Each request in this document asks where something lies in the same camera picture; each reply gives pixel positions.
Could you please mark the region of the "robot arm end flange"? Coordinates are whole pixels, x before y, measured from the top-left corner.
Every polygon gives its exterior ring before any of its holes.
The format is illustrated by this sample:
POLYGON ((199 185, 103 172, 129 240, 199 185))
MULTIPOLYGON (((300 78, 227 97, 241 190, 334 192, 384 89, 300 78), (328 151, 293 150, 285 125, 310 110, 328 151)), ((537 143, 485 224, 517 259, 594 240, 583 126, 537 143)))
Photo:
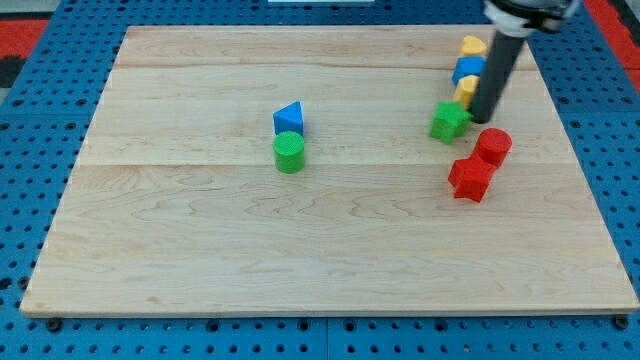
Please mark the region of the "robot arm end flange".
POLYGON ((580 7, 580 0, 484 0, 484 15, 504 35, 528 37, 555 33, 580 7))

